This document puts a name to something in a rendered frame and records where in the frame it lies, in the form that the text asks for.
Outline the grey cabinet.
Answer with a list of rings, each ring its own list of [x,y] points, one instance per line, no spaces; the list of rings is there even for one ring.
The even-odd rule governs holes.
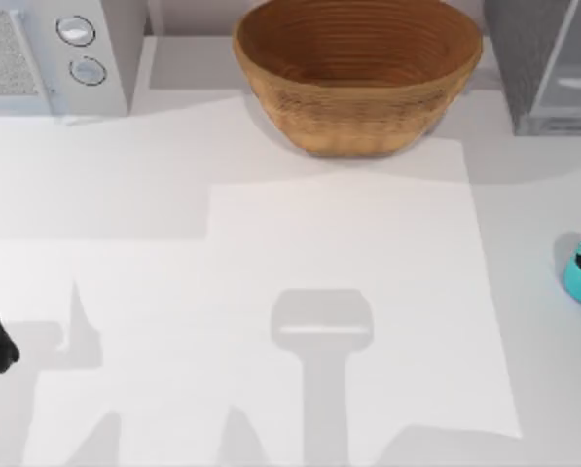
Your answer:
[[[484,0],[517,136],[581,136],[581,0]]]

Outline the white microwave knob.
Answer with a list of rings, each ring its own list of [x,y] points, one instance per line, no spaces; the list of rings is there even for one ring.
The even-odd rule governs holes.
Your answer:
[[[94,41],[96,36],[93,24],[81,16],[59,18],[56,21],[55,30],[64,43],[73,47],[86,47]]]

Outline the brown woven basket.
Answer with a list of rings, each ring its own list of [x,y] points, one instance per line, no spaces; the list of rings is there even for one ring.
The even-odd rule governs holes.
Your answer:
[[[477,23],[442,0],[265,0],[232,39],[272,124],[329,157],[413,144],[462,93],[483,52]]]

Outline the pale microwave oven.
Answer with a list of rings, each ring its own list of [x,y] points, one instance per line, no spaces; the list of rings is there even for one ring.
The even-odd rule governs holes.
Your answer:
[[[86,47],[64,43],[59,18],[81,16],[96,36]],[[130,112],[148,0],[0,0],[0,117],[122,117]],[[69,62],[89,56],[107,79],[77,83]]]

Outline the pale blue microwave knob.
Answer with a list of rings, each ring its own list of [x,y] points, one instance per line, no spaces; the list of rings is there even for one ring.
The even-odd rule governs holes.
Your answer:
[[[77,83],[88,87],[99,86],[107,79],[107,70],[104,65],[89,56],[71,60],[69,74]]]

